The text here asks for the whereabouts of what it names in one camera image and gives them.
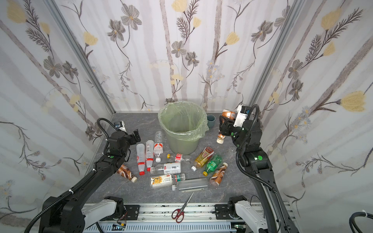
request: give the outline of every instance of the green trash can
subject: green trash can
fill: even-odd
[[[174,153],[191,154],[209,130],[205,110],[189,101],[168,103],[159,111],[158,119]]]

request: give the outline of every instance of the clear plastic bottle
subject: clear plastic bottle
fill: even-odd
[[[167,154],[167,158],[174,159],[175,162],[184,162],[190,164],[191,156],[182,154]]]
[[[137,160],[137,166],[139,168],[140,175],[145,175],[145,145],[140,143],[136,145],[136,160]]]
[[[153,176],[150,178],[151,188],[160,188],[165,186],[175,185],[178,181],[185,180],[185,174],[166,174],[160,176]]]
[[[153,165],[153,158],[154,158],[153,149],[154,149],[154,141],[153,140],[146,141],[145,157],[146,157],[147,171],[150,171],[150,168]]]
[[[216,154],[214,157],[210,160],[208,164],[206,164],[205,171],[203,172],[204,176],[207,176],[209,173],[215,171],[219,164],[223,161],[223,159],[220,157],[220,155]]]
[[[193,192],[207,190],[207,183],[207,178],[182,180],[179,181],[177,184],[172,185],[172,191]]]
[[[150,168],[150,174],[162,175],[162,174],[178,174],[181,172],[180,163],[165,163],[158,164],[155,167]]]
[[[156,156],[156,162],[161,161],[160,155],[163,153],[163,141],[162,131],[157,131],[154,139],[154,155]]]

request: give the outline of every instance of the metal bracket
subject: metal bracket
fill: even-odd
[[[124,217],[122,220],[137,220],[137,217],[139,216],[139,209],[140,205],[125,205],[124,206],[126,213],[126,217]]]
[[[229,214],[228,205],[225,204],[216,204],[215,205],[215,211],[213,212],[215,214],[217,220],[231,220],[234,218],[231,218]]]

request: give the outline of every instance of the floral wallpaper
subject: floral wallpaper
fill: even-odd
[[[287,0],[56,0],[117,111],[248,103]]]
[[[85,175],[96,119],[111,114],[42,1],[0,6],[0,228],[23,232],[44,200]]]
[[[258,100],[302,233],[350,232],[352,213],[373,210],[372,13],[371,1],[306,1]]]

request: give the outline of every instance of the gray cup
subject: gray cup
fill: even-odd
[[[215,125],[215,116],[214,115],[207,115],[207,126],[212,128]]]

